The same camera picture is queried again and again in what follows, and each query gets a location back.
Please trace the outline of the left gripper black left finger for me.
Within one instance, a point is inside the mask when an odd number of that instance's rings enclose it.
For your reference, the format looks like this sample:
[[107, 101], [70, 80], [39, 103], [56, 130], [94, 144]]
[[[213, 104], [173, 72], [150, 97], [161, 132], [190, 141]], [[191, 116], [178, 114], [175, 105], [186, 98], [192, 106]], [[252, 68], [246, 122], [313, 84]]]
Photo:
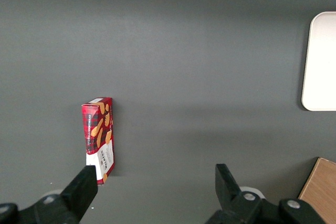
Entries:
[[79, 223], [98, 192], [96, 167], [85, 166], [59, 194], [48, 194], [25, 209], [1, 204], [1, 223]]

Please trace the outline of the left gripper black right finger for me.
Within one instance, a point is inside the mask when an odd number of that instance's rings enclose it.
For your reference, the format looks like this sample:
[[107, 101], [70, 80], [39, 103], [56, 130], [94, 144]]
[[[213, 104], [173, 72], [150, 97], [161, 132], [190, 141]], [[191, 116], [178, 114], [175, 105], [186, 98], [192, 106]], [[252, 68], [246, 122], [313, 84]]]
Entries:
[[215, 190], [221, 209], [207, 223], [324, 223], [303, 200], [286, 198], [274, 205], [252, 191], [242, 191], [225, 164], [215, 167]]

